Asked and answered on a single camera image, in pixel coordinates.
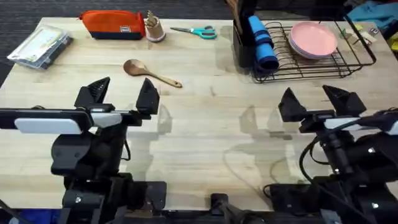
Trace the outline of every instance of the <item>plate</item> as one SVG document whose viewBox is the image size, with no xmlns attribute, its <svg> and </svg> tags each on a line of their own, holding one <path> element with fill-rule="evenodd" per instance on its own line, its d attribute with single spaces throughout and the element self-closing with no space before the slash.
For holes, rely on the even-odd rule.
<svg viewBox="0 0 398 224">
<path fill-rule="evenodd" d="M 308 54 L 308 53 L 304 52 L 303 50 L 299 49 L 299 48 L 294 44 L 294 42 L 292 42 L 292 39 L 291 39 L 290 35 L 289 35 L 289 44 L 290 44 L 290 46 L 292 47 L 292 49 L 293 49 L 297 54 L 299 54 L 300 56 L 302 56 L 302 57 L 304 57 L 304 58 L 307 58 L 307 59 L 320 60 L 320 59 L 327 58 L 327 57 L 330 56 L 330 55 L 316 56 L 316 55 L 311 55 L 311 54 Z"/>
<path fill-rule="evenodd" d="M 290 31 L 290 41 L 309 57 L 326 57 L 337 48 L 335 35 L 316 22 L 299 22 Z"/>
</svg>

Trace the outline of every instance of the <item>scissor blade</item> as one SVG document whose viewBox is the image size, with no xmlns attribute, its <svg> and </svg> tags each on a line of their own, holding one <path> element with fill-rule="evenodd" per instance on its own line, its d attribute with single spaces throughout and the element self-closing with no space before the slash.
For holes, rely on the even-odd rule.
<svg viewBox="0 0 398 224">
<path fill-rule="evenodd" d="M 186 29 L 186 28 L 171 27 L 170 29 L 191 33 L 191 29 Z"/>
</svg>

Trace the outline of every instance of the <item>wooden spoon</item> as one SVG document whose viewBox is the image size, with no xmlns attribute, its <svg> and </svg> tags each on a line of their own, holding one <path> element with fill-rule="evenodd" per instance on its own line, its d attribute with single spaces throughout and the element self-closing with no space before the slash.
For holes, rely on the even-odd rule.
<svg viewBox="0 0 398 224">
<path fill-rule="evenodd" d="M 169 85 L 172 85 L 176 88 L 182 88 L 181 83 L 179 83 L 175 80 L 172 80 L 171 78 L 166 78 L 166 77 L 162 77 L 160 75 L 155 75 L 152 72 L 146 70 L 144 63 L 137 59 L 127 60 L 123 65 L 123 69 L 127 74 L 132 75 L 132 76 L 150 75 L 150 76 L 157 78 L 160 81 L 163 81 L 163 82 L 165 82 Z"/>
</svg>

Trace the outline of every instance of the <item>gray carpet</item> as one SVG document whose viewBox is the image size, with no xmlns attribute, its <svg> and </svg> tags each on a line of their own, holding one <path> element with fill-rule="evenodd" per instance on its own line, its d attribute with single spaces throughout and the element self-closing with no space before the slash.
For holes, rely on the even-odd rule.
<svg viewBox="0 0 398 224">
<path fill-rule="evenodd" d="M 6 58 L 42 17 L 77 17 L 95 9 L 150 9 L 161 18 L 231 19 L 223 0 L 0 0 L 0 86 L 13 63 Z"/>
</svg>

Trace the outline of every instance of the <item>scissors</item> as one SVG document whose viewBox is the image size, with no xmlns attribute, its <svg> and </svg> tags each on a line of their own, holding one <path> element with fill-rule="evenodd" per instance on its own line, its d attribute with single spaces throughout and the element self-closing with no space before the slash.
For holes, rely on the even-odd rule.
<svg viewBox="0 0 398 224">
<path fill-rule="evenodd" d="M 204 28 L 201 29 L 178 28 L 178 27 L 171 27 L 171 29 L 182 32 L 189 32 L 198 35 L 199 37 L 205 40 L 215 39 L 217 37 L 216 30 L 214 29 L 213 26 L 205 26 Z"/>
</svg>

